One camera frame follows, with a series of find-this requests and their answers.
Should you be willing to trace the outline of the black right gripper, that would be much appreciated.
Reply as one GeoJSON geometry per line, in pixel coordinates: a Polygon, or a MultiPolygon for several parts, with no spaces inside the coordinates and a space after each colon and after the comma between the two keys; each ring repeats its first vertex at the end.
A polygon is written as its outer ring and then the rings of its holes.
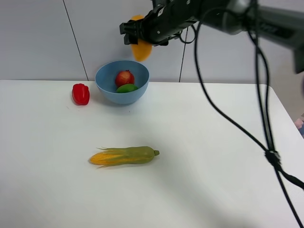
{"type": "Polygon", "coordinates": [[[169,40],[199,20],[200,0],[173,0],[159,5],[143,19],[131,19],[119,26],[125,45],[138,45],[138,39],[153,46],[166,46],[169,40]]]}

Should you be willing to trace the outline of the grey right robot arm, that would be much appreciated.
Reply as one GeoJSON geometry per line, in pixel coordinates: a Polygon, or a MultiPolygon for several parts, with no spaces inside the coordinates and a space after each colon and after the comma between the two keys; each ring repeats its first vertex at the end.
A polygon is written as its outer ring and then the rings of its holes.
{"type": "Polygon", "coordinates": [[[199,21],[230,35],[258,27],[259,36],[293,51],[295,73],[304,71],[304,14],[265,6],[254,10],[251,0],[155,0],[143,19],[131,19],[119,29],[126,45],[141,39],[166,46],[199,21]]]}

